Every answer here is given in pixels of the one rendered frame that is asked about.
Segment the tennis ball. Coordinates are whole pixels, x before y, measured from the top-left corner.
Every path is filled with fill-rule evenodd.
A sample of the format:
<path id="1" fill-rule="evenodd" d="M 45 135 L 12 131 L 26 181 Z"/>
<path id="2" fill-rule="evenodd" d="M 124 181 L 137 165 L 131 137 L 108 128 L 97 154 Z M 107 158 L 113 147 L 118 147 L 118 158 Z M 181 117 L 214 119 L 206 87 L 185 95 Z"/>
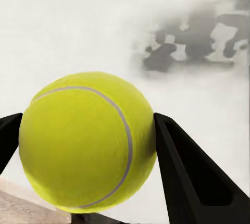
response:
<path id="1" fill-rule="evenodd" d="M 69 74 L 42 88 L 19 129 L 24 173 L 46 202 L 94 213 L 130 199 L 154 169 L 154 111 L 112 73 Z"/>

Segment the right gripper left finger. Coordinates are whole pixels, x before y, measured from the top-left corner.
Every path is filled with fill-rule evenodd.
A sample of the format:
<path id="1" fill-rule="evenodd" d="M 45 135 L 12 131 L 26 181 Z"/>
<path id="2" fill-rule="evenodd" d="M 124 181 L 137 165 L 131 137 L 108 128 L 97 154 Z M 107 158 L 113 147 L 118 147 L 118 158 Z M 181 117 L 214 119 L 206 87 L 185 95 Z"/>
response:
<path id="1" fill-rule="evenodd" d="M 0 175 L 19 146 L 19 129 L 23 113 L 0 118 Z"/>

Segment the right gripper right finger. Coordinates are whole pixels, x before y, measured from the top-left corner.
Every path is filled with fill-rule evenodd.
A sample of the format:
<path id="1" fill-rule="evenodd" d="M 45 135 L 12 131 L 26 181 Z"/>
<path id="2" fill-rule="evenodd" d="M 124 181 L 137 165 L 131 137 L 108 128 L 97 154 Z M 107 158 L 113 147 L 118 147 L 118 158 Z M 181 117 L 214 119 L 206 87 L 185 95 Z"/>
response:
<path id="1" fill-rule="evenodd" d="M 174 119 L 154 119 L 170 224 L 250 224 L 250 197 Z"/>

